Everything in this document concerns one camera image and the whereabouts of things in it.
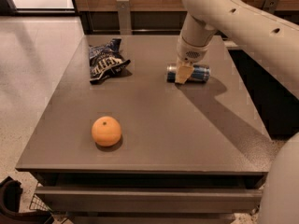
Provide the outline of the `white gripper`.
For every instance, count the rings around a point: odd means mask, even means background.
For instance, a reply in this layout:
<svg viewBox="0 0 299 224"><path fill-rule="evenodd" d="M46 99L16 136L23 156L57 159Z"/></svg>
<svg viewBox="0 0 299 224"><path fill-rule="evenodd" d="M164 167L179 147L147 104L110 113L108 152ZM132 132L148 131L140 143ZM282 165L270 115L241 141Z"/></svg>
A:
<svg viewBox="0 0 299 224"><path fill-rule="evenodd" d="M184 84L193 73L193 64L206 55L209 39L203 36L180 35L177 44L176 77L177 84Z"/></svg>

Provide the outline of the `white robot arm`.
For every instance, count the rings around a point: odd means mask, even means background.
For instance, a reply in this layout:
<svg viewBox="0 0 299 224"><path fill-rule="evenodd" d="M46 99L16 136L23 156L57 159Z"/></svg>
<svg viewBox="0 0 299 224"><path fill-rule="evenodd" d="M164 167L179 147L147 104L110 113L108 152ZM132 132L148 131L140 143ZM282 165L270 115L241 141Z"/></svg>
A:
<svg viewBox="0 0 299 224"><path fill-rule="evenodd" d="M181 0L187 17L177 46L176 82L191 76L220 31L299 98L299 27L242 0ZM271 164L258 224L299 224L299 133Z"/></svg>

